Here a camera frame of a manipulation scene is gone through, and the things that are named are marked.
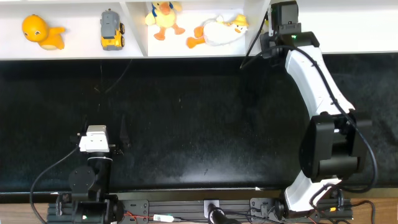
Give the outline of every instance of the white duck plush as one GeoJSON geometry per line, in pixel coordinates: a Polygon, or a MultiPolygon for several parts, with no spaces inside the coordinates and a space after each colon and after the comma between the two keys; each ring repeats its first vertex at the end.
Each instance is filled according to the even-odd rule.
{"type": "Polygon", "coordinates": [[[192,49],[198,44],[221,46],[238,40],[248,31],[249,24],[244,15],[238,15],[230,23],[224,22],[222,16],[217,19],[208,19],[203,26],[195,28],[195,37],[187,39],[187,46],[192,49]]]}

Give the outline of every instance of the yellow toy construction vehicle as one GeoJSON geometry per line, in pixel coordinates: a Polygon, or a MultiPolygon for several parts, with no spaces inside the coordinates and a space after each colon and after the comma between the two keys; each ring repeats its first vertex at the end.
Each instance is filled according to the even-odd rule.
{"type": "Polygon", "coordinates": [[[102,13],[101,44],[104,50],[121,50],[124,47],[124,24],[120,22],[119,14],[105,11],[102,13]]]}

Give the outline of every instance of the yellow hat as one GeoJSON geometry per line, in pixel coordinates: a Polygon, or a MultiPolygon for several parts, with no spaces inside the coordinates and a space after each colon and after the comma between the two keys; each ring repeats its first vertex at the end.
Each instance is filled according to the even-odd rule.
{"type": "Polygon", "coordinates": [[[239,14],[236,16],[236,19],[231,22],[232,24],[238,26],[249,26],[248,22],[246,22],[246,16],[239,14]]]}

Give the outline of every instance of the orange plush toy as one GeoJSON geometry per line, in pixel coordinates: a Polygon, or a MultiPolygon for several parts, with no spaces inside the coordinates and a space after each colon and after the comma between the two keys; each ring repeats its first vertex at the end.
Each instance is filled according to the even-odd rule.
{"type": "Polygon", "coordinates": [[[31,15],[26,17],[22,23],[22,31],[26,39],[39,43],[45,50],[62,50],[65,47],[60,35],[65,32],[65,28],[49,28],[47,23],[39,16],[31,15]]]}

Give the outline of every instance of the black tabletop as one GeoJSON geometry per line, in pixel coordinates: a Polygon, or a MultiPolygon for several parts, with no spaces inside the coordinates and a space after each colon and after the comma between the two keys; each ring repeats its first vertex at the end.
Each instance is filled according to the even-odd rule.
{"type": "MultiPolygon", "coordinates": [[[[115,156],[112,191],[264,187],[282,189],[300,172],[308,123],[284,62],[242,58],[0,62],[0,192],[27,192],[46,167],[73,149],[70,136],[127,122],[132,149],[115,156]]],[[[326,55],[345,97],[373,120],[370,141],[380,187],[398,184],[398,55],[326,55]]],[[[38,191],[68,190],[86,164],[75,153],[44,175],[38,191]]],[[[368,182],[371,165],[348,185],[368,182]]]]}

